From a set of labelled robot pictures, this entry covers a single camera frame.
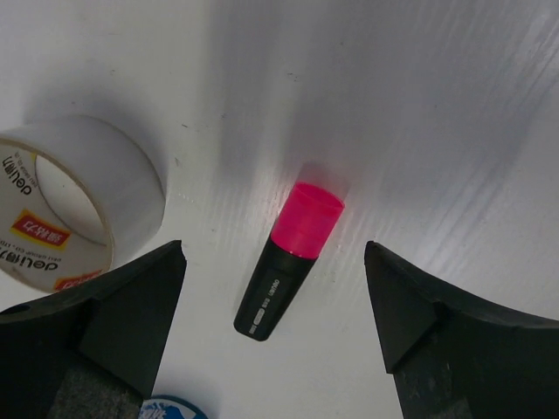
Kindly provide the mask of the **white tape roll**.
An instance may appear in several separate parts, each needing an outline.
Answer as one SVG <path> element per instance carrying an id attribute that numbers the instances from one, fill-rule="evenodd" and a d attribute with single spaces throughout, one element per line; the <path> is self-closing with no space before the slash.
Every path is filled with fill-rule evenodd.
<path id="1" fill-rule="evenodd" d="M 59 292 L 129 261 L 160 229 L 165 196 L 147 155 L 86 116 L 1 133 L 1 270 Z"/>

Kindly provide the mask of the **pink capped black highlighter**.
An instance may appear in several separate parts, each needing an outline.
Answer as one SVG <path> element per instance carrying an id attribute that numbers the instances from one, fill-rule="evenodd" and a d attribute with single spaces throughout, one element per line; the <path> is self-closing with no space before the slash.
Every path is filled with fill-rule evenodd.
<path id="1" fill-rule="evenodd" d="M 234 328 L 265 341 L 312 270 L 343 210 L 344 201 L 308 182 L 292 187 L 259 256 Z"/>

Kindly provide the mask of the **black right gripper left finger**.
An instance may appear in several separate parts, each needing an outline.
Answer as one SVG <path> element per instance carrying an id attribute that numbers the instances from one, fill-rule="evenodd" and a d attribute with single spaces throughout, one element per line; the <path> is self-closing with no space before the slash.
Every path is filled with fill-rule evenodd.
<path id="1" fill-rule="evenodd" d="M 178 240 L 1 312 L 3 418 L 136 418 L 183 287 Z"/>

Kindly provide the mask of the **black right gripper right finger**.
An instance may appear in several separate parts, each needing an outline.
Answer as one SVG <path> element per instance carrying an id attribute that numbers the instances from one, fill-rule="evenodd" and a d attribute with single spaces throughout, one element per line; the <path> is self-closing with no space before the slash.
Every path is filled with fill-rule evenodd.
<path id="1" fill-rule="evenodd" d="M 405 418 L 556 418 L 558 323 L 482 299 L 370 241 L 369 297 Z"/>

